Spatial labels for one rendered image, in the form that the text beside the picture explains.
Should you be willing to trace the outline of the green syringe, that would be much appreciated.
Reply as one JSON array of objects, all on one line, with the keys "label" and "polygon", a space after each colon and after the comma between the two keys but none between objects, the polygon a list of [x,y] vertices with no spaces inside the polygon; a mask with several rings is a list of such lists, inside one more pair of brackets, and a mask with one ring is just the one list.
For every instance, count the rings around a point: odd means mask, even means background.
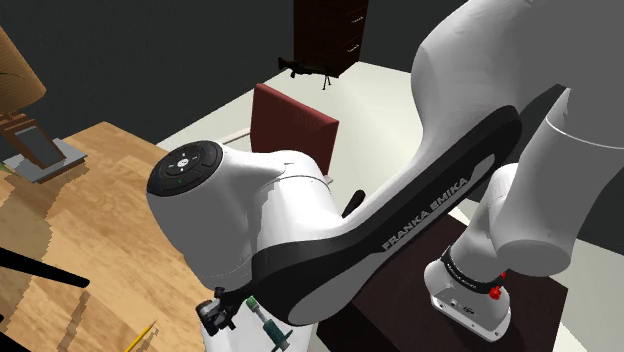
[{"label": "green syringe", "polygon": [[274,345],[271,352],[277,352],[278,350],[285,352],[290,346],[288,338],[291,336],[293,331],[290,330],[286,334],[284,334],[272,319],[268,319],[264,315],[264,313],[261,311],[259,303],[253,296],[248,297],[245,300],[245,303],[249,310],[252,311],[262,322],[262,328],[264,332]]}]

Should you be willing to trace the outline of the yellow pencil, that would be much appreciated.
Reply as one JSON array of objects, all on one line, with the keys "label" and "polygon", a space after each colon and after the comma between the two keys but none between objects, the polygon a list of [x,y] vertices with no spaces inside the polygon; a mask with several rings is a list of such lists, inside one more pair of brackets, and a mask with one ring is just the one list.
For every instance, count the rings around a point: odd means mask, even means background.
[{"label": "yellow pencil", "polygon": [[154,327],[158,319],[155,319],[151,322],[147,327],[145,327],[141,333],[132,341],[132,343],[125,348],[124,352],[132,352],[133,349],[142,341],[142,339],[150,332],[150,330]]}]

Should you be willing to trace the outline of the wooden desk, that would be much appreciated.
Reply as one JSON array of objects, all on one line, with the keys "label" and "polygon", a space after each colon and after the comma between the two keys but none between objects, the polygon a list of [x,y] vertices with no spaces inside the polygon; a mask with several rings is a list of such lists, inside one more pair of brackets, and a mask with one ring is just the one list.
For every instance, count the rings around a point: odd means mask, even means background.
[{"label": "wooden desk", "polygon": [[80,289],[0,268],[0,332],[30,352],[204,352],[209,297],[146,201],[161,148],[102,122],[68,138],[85,161],[41,184],[0,172],[0,247],[86,277]]}]

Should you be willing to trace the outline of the black bar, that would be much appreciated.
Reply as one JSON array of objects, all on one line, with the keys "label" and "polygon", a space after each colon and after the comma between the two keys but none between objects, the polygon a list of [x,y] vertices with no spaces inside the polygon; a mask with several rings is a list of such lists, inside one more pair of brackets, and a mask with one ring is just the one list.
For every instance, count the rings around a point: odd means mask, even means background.
[{"label": "black bar", "polygon": [[0,267],[79,288],[86,288],[90,284],[90,280],[85,277],[2,247],[0,247]]}]

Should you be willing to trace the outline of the dark robot stand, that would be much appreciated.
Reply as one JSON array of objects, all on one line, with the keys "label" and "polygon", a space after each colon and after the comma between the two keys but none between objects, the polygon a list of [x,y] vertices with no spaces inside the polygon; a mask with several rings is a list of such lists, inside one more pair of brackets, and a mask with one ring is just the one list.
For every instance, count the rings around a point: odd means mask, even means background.
[{"label": "dark robot stand", "polygon": [[447,215],[401,248],[317,336],[330,352],[552,352],[567,288],[549,278],[509,270],[511,324],[490,343],[438,312],[424,284],[424,269],[466,226]]}]

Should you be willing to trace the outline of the red chair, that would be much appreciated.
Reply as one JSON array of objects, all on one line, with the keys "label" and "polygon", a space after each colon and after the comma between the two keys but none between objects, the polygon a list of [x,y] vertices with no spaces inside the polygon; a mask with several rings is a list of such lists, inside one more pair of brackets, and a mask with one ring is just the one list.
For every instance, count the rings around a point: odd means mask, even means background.
[{"label": "red chair", "polygon": [[253,90],[251,125],[218,142],[248,138],[256,153],[294,150],[311,157],[328,175],[339,122],[265,84]]}]

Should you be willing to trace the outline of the black long object on legs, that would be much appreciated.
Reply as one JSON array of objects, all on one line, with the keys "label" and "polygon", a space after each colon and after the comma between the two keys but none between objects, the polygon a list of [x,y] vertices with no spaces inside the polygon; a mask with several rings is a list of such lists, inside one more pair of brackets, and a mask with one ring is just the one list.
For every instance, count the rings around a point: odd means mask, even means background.
[{"label": "black long object on legs", "polygon": [[303,60],[286,60],[282,57],[278,58],[278,69],[288,68],[291,70],[290,77],[295,78],[296,75],[313,75],[318,74],[324,77],[323,90],[327,86],[331,86],[332,74],[329,68],[322,68],[314,65],[308,65]]}]

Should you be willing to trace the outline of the dark brown chest of drawers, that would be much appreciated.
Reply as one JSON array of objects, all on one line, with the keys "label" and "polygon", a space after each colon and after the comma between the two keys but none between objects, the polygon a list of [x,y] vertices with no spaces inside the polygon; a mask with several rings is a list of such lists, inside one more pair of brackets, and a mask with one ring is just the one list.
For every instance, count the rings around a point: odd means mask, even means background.
[{"label": "dark brown chest of drawers", "polygon": [[359,60],[369,0],[293,0],[294,59],[338,78]]}]

